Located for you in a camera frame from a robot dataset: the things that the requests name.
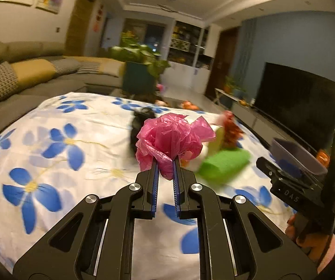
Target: plant pot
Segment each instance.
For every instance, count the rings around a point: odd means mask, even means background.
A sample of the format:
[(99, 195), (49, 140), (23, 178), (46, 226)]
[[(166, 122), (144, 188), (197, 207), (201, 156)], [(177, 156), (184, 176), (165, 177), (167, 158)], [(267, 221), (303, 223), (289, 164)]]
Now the plant pot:
[(133, 95), (149, 95), (156, 91), (157, 80), (141, 63), (126, 62), (122, 90)]
[(223, 87), (223, 91), (224, 91), (226, 94), (230, 94), (231, 91), (232, 91), (232, 88), (231, 88), (229, 85), (226, 84), (226, 85)]
[(244, 92), (241, 89), (232, 89), (232, 96), (242, 100), (244, 98)]

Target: teal planter box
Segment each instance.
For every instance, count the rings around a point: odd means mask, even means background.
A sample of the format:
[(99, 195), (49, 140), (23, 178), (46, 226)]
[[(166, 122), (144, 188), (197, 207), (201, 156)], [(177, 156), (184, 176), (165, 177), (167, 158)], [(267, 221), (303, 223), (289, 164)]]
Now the teal planter box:
[(126, 62), (122, 90), (133, 95), (149, 95), (155, 92), (156, 83), (156, 78), (148, 72), (146, 65)]

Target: green toy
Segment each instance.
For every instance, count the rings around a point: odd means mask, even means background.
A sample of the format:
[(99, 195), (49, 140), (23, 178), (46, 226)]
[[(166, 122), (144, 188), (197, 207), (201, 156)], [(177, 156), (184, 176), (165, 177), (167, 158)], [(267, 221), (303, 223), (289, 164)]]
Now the green toy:
[(233, 179), (249, 163), (249, 159), (247, 150), (222, 150), (205, 159), (198, 174), (208, 183), (224, 184)]

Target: floral bedsheet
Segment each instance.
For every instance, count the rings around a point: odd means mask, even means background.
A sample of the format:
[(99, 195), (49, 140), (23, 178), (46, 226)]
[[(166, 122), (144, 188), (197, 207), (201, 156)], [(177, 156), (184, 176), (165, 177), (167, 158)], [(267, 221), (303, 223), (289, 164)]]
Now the floral bedsheet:
[[(156, 115), (174, 112), (193, 122), (217, 115), (161, 108), (120, 98), (69, 93), (44, 101), (0, 135), (0, 261), (14, 263), (88, 194), (115, 194), (135, 181), (138, 163), (129, 149), (133, 109), (151, 107)], [(256, 137), (242, 127), (239, 146), (251, 152), (250, 164), (228, 185), (216, 190), (243, 194), (279, 228), (290, 207), (271, 195), (270, 180), (256, 168), (260, 156), (272, 159)], [(173, 185), (159, 178), (157, 215), (136, 220), (132, 278), (199, 279), (196, 220), (179, 220)]]

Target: black tv screen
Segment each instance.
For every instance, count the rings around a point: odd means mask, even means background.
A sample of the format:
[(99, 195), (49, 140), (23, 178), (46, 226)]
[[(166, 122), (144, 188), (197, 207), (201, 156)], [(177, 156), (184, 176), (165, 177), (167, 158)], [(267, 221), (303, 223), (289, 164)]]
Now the black tv screen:
[(266, 63), (254, 107), (317, 151), (327, 146), (335, 128), (335, 82)]

